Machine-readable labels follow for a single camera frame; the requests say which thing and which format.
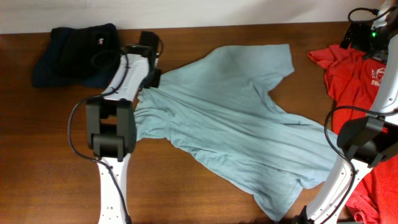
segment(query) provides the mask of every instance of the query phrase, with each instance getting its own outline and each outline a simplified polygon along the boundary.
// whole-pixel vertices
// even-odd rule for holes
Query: light blue cloth
[[[279,221],[336,159],[323,126],[286,113],[268,95],[293,71],[287,44],[220,47],[140,92],[138,139],[167,138]]]

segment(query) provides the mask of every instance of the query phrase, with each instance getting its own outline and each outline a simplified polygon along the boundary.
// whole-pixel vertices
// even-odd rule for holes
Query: wall
[[[0,33],[49,32],[112,22],[119,29],[346,21],[380,0],[4,0]],[[372,15],[358,13],[356,18]]]

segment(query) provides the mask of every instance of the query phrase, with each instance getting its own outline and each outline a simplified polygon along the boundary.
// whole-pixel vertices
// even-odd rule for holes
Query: red cloth
[[[357,106],[370,109],[379,90],[385,65],[375,60],[363,60],[363,52],[341,49],[331,45],[327,49],[308,53],[311,60],[326,69],[328,94],[337,106]],[[332,127],[339,133],[350,119],[365,113],[339,110],[333,115]],[[398,223],[398,157],[380,163],[355,188],[346,203],[357,222],[366,224]]]

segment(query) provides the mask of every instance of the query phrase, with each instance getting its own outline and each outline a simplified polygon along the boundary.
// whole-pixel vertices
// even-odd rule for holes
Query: wooden table
[[[295,72],[271,92],[289,113],[323,124],[332,106],[323,70],[309,50],[338,44],[348,24],[271,24],[259,26],[154,29],[164,41],[159,61],[169,71],[224,45],[290,44]],[[135,44],[140,30],[121,30],[124,44]],[[74,155],[67,144],[73,105],[100,90],[82,86],[35,89],[32,68],[49,34],[0,35],[0,223],[96,223],[100,215],[97,166]],[[86,146],[85,117],[79,111],[73,137]],[[165,139],[139,141],[129,165],[129,212],[135,223],[266,223],[253,197],[196,162]],[[286,214],[299,214],[319,191],[304,190]],[[346,212],[340,215],[347,218]]]

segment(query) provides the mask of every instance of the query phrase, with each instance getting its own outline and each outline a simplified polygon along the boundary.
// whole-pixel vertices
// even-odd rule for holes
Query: dark blue cloth
[[[98,37],[93,34],[99,33],[107,34],[109,43],[105,47],[96,46]],[[90,61],[94,54],[102,50],[119,48],[119,36],[113,24],[86,29],[52,29],[51,41],[34,67],[32,85],[43,88],[80,84],[106,88],[118,69],[119,60],[107,69],[94,68]]]

